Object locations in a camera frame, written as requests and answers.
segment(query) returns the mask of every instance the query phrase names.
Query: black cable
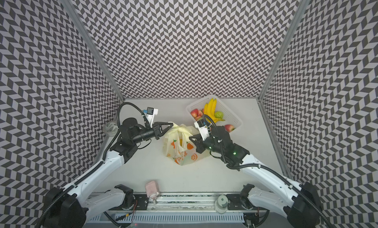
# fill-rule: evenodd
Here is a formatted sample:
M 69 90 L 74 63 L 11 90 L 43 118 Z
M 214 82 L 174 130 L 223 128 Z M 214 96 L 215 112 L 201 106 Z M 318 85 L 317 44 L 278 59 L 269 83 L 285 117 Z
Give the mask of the black cable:
M 118 226 L 119 228 L 126 228 L 126 227 L 129 227 L 131 225 L 131 223 L 128 225 L 128 226 L 122 226 L 120 225 L 119 223 L 117 223 L 107 212 L 104 212 L 105 216 L 116 226 Z
M 124 218 L 130 216 L 131 214 L 133 214 L 133 212 L 129 212 L 126 215 L 120 216 L 117 219 L 115 219 L 115 221 L 117 222 L 117 221 L 123 220 Z
M 75 185 L 78 185 L 80 184 L 81 182 L 83 182 L 83 180 L 85 180 L 86 178 L 88 178 L 91 174 L 93 174 L 97 169 L 100 168 L 100 166 L 103 164 L 104 162 L 103 161 L 100 161 L 99 164 L 97 164 L 97 166 L 95 168 L 93 168 L 92 170 L 90 170 L 87 174 L 85 174 L 82 178 L 78 179 L 78 181 L 75 182 Z
M 215 125 L 215 123 L 214 123 L 214 121 L 211 119 L 211 117 L 209 117 L 209 116 L 206 115 L 206 114 L 203 114 L 202 117 L 204 117 L 205 120 L 206 120 L 206 118 L 207 118 L 207 119 L 211 122 L 211 124 L 214 126 L 215 131 L 216 131 L 217 134 L 219 135 L 219 133 L 218 133 L 218 129 L 217 129 L 217 125 Z
M 267 210 L 267 212 L 262 216 L 262 220 L 257 225 L 255 225 L 255 227 L 261 226 L 262 223 L 264 223 L 264 221 L 268 218 L 269 212 L 270 211 Z
M 296 188 L 294 185 L 292 185 L 289 181 L 287 181 L 282 175 L 277 173 L 276 171 L 272 170 L 271 168 L 261 165 L 261 164 L 256 164 L 256 163 L 248 163 L 248 164 L 243 164 L 240 166 L 230 166 L 226 165 L 229 169 L 235 170 L 235 169 L 242 169 L 242 168 L 247 168 L 247 167 L 257 167 L 257 168 L 262 168 L 273 175 L 277 176 L 280 180 L 282 180 L 286 185 L 289 186 L 292 190 L 294 190 L 300 197 L 302 197 L 318 214 L 319 216 L 324 220 L 324 222 L 327 224 L 329 228 L 333 228 L 333 225 L 328 221 L 327 217 L 324 215 L 324 213 L 315 205 L 314 202 L 312 202 L 305 194 L 303 194 L 298 188 Z
M 150 142 L 146 145 L 146 146 L 143 146 L 143 147 L 139 147 L 138 149 L 144 149 L 145 147 L 147 147 L 147 146 L 149 146 L 150 145 L 150 143 L 152 142 L 152 140 L 151 139 L 149 139 L 150 140 Z
M 105 161 L 105 159 L 106 159 L 106 153 L 109 151 L 110 147 L 113 145 L 114 141 L 116 141 L 116 139 L 118 138 L 119 135 L 120 135 L 120 129 L 117 130 L 116 135 L 113 137 L 113 139 L 110 141 L 110 144 L 104 150 L 104 154 L 102 155 L 102 160 L 103 161 Z
M 118 109 L 117 109 L 117 126 L 118 126 L 118 128 L 120 128 L 120 109 L 121 109 L 124 105 L 130 105 L 130 106 L 133 106 L 135 109 L 137 109 L 137 110 L 140 112 L 140 114 L 142 114 L 142 117 L 144 118 L 144 124 L 145 124 L 145 127 L 146 127 L 147 129 L 151 128 L 150 123 L 148 122 L 147 117 L 145 116 L 144 112 L 143 112 L 140 108 L 138 108 L 135 104 L 133 104 L 133 103 L 129 103 L 129 102 L 122 103 L 122 104 L 118 107 Z
M 211 151 L 210 151 L 210 155 L 211 155 L 212 157 L 216 158 L 216 159 L 221 159 L 221 157 L 216 157 L 216 156 L 212 155 L 212 154 L 211 154 Z
M 41 217 L 39 218 L 37 224 L 36 224 L 36 228 L 40 228 L 41 225 L 42 225 L 42 221 L 45 220 L 45 217 L 47 215 L 47 213 L 50 211 L 50 209 L 55 205 L 56 202 L 58 202 L 64 195 L 66 195 L 71 189 L 75 188 L 75 186 L 71 185 L 70 187 L 66 188 L 66 190 L 64 190 L 63 192 L 61 192 L 58 197 L 56 197 L 51 203 L 50 205 L 45 209 L 45 211 L 42 213 Z

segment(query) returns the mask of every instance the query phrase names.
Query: black and white chevron pattern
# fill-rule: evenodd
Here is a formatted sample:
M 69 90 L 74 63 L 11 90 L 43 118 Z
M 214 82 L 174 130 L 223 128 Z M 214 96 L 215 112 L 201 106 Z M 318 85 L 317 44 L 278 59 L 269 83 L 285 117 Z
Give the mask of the black and white chevron pattern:
M 378 0 L 312 0 L 263 102 L 337 227 L 378 227 Z
M 90 167 L 119 101 L 57 0 L 0 0 L 0 227 Z
M 72 0 L 127 98 L 258 96 L 300 0 Z

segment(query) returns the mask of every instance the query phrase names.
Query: green fruit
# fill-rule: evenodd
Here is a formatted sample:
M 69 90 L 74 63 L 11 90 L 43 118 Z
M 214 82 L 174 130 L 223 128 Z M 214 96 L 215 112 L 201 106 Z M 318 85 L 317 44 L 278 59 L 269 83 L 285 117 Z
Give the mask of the green fruit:
M 214 116 L 215 116 L 216 118 L 223 119 L 223 112 L 215 112 Z

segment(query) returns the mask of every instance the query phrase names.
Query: white table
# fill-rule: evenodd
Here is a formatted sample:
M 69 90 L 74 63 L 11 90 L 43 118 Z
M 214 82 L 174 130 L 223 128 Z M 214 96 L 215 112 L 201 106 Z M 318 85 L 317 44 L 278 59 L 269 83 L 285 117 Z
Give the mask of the white table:
M 158 108 L 154 121 L 172 121 L 178 125 L 193 126 L 186 112 L 193 99 L 130 99 L 140 109 Z M 222 99 L 238 115 L 243 125 L 231 133 L 234 143 L 246 148 L 260 161 L 282 173 L 276 153 L 270 141 L 256 99 Z M 124 106 L 120 121 L 135 117 L 143 125 L 143 118 L 131 106 Z M 118 184 L 124 184 L 135 192 L 145 192 L 145 184 L 156 180 L 162 192 L 240 192 L 250 183 L 264 188 L 252 177 L 237 170 L 228 169 L 221 160 L 211 156 L 185 166 L 179 166 L 163 153 L 163 140 L 153 139 L 151 144 L 138 150 L 122 167 L 114 171 L 95 192 L 104 192 Z

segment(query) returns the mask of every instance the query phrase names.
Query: plastic bag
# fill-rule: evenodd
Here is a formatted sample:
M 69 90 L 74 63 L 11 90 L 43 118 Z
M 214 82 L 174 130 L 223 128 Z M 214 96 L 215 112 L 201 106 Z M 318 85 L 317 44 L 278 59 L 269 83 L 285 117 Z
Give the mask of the plastic bag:
M 210 155 L 208 150 L 197 153 L 196 146 L 189 137 L 200 132 L 193 126 L 184 124 L 173 127 L 165 134 L 163 140 L 163 153 L 179 165 L 187 165 Z

